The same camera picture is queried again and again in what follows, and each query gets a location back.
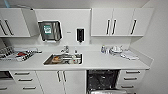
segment sink basin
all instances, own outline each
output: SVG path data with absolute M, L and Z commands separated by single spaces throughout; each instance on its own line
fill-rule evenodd
M 56 65 L 56 64 L 82 64 L 82 54 L 61 54 L 51 55 L 44 65 Z

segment soap dispenser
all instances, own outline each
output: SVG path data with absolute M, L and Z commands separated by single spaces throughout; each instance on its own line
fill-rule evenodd
M 77 41 L 84 41 L 84 29 L 77 29 Z

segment paper towel dispenser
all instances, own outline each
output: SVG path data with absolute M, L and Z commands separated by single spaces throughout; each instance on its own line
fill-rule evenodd
M 59 21 L 38 22 L 42 40 L 59 41 L 62 38 L 61 26 Z

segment white wall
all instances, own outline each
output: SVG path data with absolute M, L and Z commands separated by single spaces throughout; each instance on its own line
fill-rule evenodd
M 144 7 L 155 11 L 146 35 L 132 38 L 131 47 L 152 57 L 137 94 L 168 94 L 168 0 L 151 0 Z
M 124 49 L 130 45 L 131 37 L 91 37 L 90 36 L 90 11 L 91 9 L 36 9 L 37 20 L 60 21 L 62 36 L 60 42 L 48 43 L 42 41 L 41 35 L 30 38 L 4 38 L 15 47 L 34 46 L 97 46 L 111 45 L 123 46 Z M 76 39 L 77 28 L 84 28 L 84 42 L 79 44 Z

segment drawer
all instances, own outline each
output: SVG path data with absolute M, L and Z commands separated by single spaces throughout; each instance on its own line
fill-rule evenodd
M 126 90 L 128 94 L 135 94 L 136 89 L 138 89 L 137 84 L 117 84 L 116 88 L 121 90 Z
M 121 70 L 120 76 L 134 77 L 134 76 L 143 76 L 145 70 Z
M 10 71 L 13 77 L 36 76 L 35 71 Z
M 0 85 L 0 94 L 43 94 L 40 85 Z
M 37 77 L 14 77 L 16 84 L 39 84 Z
M 17 94 L 43 94 L 40 85 L 18 85 Z
M 9 87 L 7 85 L 0 85 L 0 94 L 9 94 Z
M 144 74 L 145 70 L 121 70 L 117 84 L 138 84 Z
M 117 89 L 135 89 L 138 88 L 137 84 L 117 84 Z

